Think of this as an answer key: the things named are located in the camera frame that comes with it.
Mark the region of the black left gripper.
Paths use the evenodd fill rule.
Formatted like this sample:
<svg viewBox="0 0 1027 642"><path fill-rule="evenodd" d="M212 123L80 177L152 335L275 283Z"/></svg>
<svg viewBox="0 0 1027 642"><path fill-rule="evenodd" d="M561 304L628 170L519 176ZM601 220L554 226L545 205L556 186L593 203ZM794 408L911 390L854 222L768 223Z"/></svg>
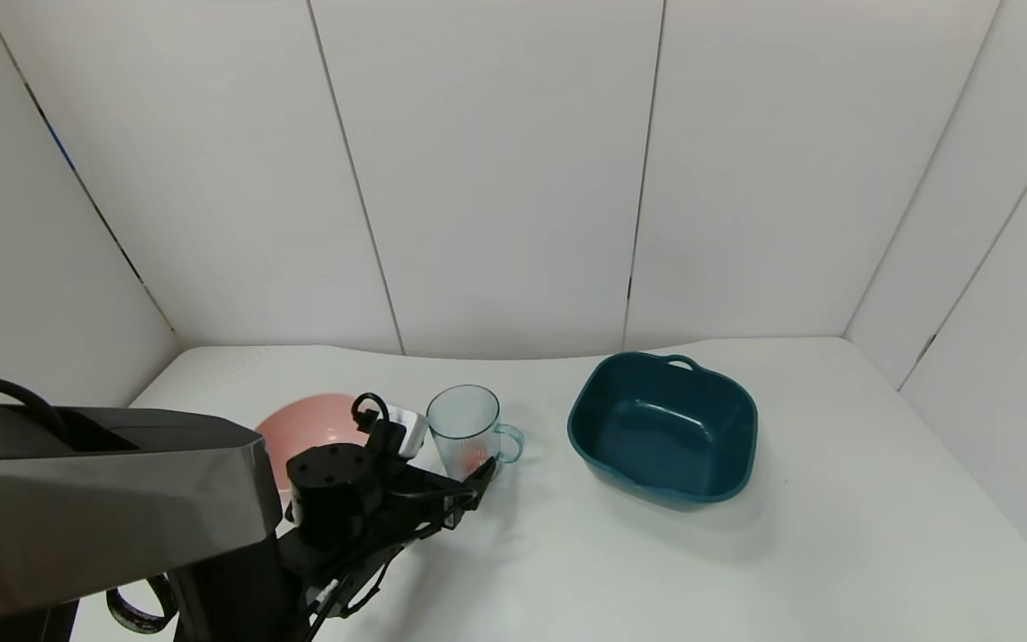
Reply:
<svg viewBox="0 0 1027 642"><path fill-rule="evenodd" d="M480 506L496 475L496 457L486 459L464 481L404 465L384 484L384 508L389 519L416 536L453 530L465 513Z"/></svg>

